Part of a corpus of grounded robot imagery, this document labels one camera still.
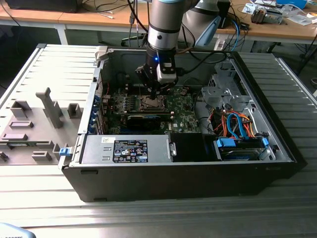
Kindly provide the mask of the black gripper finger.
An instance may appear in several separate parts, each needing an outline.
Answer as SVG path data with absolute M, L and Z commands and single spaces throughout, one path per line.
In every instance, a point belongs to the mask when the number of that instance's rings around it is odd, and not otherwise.
M 154 99 L 159 88 L 156 69 L 147 64 L 139 66 L 135 70 L 137 76 L 150 93 L 150 98 Z
M 158 98 L 160 95 L 167 95 L 168 91 L 174 87 L 178 82 L 178 79 L 175 79 L 171 83 L 164 83 L 160 84 L 159 81 L 157 81 L 157 91 L 156 91 L 156 97 Z

